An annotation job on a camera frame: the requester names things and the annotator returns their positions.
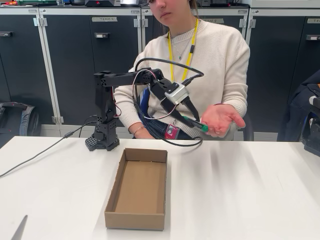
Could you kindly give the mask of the person's left hand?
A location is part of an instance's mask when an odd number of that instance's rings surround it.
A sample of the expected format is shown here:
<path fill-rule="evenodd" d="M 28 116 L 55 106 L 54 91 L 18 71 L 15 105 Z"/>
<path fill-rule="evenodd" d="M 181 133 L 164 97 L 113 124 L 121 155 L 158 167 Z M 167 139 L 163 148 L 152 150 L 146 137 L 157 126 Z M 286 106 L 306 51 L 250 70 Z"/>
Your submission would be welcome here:
<path fill-rule="evenodd" d="M 200 122 L 207 125 L 208 135 L 220 138 L 223 138 L 228 133 L 233 123 L 240 128 L 246 126 L 244 119 L 230 104 L 213 104 L 208 106 L 201 116 Z"/>

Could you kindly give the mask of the person's right hand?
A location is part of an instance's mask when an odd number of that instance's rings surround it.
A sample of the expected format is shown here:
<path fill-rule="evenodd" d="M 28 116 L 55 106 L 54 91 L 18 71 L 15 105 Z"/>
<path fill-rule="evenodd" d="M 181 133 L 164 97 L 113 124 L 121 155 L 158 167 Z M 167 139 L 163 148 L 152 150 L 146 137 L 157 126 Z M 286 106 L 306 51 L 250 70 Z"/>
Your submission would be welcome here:
<path fill-rule="evenodd" d="M 136 139 L 154 139 L 146 128 L 140 128 L 134 133 Z"/>

